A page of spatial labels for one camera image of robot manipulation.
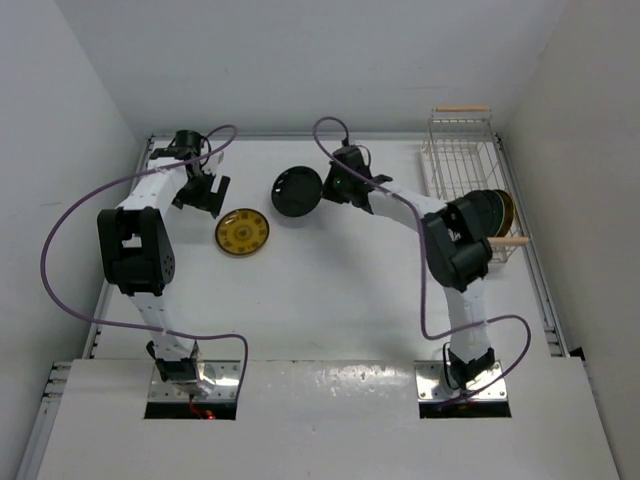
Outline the blue floral green plate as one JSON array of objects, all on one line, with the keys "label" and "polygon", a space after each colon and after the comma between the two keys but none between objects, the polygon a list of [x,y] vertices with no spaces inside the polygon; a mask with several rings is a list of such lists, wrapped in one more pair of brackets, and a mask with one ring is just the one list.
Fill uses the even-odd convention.
[{"label": "blue floral green plate", "polygon": [[491,226],[489,228],[490,237],[499,237],[502,235],[502,227],[505,220],[505,204],[501,196],[500,190],[490,190],[489,200],[491,203],[492,217]]}]

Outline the yellow patterned plate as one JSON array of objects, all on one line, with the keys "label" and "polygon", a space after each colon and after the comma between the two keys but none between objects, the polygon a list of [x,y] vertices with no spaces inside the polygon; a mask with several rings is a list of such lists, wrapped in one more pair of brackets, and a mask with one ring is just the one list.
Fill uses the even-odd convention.
[{"label": "yellow patterned plate", "polygon": [[270,224],[265,215],[254,209],[240,208],[222,216],[213,238],[223,253],[242,258],[261,250],[269,236]]},{"label": "yellow patterned plate", "polygon": [[497,194],[500,196],[503,204],[503,220],[498,230],[497,237],[506,237],[513,225],[514,218],[516,217],[516,209],[510,194],[504,190],[497,190]]}]

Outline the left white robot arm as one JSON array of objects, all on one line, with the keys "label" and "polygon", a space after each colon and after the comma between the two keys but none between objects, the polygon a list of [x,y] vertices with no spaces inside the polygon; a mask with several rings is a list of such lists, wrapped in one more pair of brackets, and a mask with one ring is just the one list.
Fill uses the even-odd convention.
[{"label": "left white robot arm", "polygon": [[161,380],[200,399],[213,392],[215,381],[205,373],[197,342],[172,332],[175,318],[164,293],[176,273],[176,260],[164,218],[172,206],[219,216],[230,184],[224,176],[212,189],[222,157],[212,153],[208,137],[180,130],[167,147],[150,154],[151,173],[129,197],[97,217],[105,278],[131,300],[151,329],[147,351]]}]

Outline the black plate front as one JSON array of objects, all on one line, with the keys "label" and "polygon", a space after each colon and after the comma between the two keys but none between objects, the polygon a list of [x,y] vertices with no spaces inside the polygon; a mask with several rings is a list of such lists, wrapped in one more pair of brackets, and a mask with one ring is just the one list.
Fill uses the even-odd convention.
[{"label": "black plate front", "polygon": [[472,204],[478,215],[482,231],[486,237],[494,237],[497,224],[494,216],[494,205],[491,194],[482,190],[469,192],[465,198]]}]

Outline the black plate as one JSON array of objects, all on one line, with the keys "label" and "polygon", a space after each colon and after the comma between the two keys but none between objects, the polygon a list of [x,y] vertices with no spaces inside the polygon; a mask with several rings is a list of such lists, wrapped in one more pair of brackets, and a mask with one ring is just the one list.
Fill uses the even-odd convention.
[{"label": "black plate", "polygon": [[274,181],[271,202],[285,217],[306,216],[319,204],[322,187],[322,180],[314,169],[294,166],[282,172]]},{"label": "black plate", "polygon": [[494,216],[494,205],[491,194],[482,190],[469,192],[465,198],[472,204],[478,215],[482,231],[486,237],[494,237],[497,224]]}]

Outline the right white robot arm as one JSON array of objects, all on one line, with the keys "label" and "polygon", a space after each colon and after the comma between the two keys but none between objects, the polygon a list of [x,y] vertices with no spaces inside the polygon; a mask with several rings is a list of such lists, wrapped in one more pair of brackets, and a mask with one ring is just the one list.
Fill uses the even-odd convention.
[{"label": "right white robot arm", "polygon": [[324,199],[388,218],[418,234],[421,294],[426,294],[430,275],[447,302],[451,332],[445,377],[451,390],[466,390],[495,361],[484,302],[492,251],[473,203],[465,197],[447,203],[405,189],[389,176],[374,176],[356,145],[343,144],[330,157]]}]

